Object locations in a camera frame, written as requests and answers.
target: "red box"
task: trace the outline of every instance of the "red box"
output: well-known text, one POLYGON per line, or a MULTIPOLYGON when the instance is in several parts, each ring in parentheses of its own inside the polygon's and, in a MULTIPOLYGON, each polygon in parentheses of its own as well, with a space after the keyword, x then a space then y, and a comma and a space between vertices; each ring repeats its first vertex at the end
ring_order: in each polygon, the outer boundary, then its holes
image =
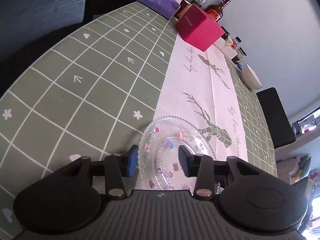
POLYGON ((201 51, 207 50, 225 32, 207 13, 192 5, 176 23, 181 38, 201 51))

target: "glass plate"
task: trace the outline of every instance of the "glass plate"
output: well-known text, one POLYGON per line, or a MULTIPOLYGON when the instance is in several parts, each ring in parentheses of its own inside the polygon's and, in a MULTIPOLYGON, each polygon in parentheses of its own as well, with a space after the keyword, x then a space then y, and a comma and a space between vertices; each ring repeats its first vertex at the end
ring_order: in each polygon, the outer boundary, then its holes
POLYGON ((178 158, 180 145, 194 155, 205 154, 216 160, 209 143, 191 123, 176 116, 156 119, 144 131, 139 145, 143 189, 188 189, 193 193, 196 178, 184 175, 178 158))

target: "green checkered tablecloth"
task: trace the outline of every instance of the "green checkered tablecloth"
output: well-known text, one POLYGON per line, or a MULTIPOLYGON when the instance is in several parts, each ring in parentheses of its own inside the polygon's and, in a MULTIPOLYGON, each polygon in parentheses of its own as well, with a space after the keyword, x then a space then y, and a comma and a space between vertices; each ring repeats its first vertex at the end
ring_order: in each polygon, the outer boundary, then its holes
MULTIPOLYGON (((153 120, 176 39, 167 21, 135 2, 69 35, 34 62, 0 100, 0 238, 21 228, 14 197, 75 160, 139 144, 153 120)), ((274 150, 255 93, 227 60, 249 162, 276 176, 274 150)))

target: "white bowl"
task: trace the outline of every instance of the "white bowl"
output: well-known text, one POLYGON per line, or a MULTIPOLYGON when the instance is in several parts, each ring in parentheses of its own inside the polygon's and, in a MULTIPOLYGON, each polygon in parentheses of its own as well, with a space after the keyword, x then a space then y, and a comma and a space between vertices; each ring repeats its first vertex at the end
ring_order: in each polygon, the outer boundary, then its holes
POLYGON ((244 85, 250 90, 262 88, 259 78, 248 64, 241 70, 241 79, 244 85))

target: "purple bag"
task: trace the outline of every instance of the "purple bag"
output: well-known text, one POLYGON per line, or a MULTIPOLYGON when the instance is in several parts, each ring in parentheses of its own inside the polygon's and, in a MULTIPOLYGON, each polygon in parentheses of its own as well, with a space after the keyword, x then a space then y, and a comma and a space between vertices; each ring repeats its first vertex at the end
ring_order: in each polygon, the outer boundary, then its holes
POLYGON ((180 8, 175 0, 138 0, 156 13, 169 20, 180 8))

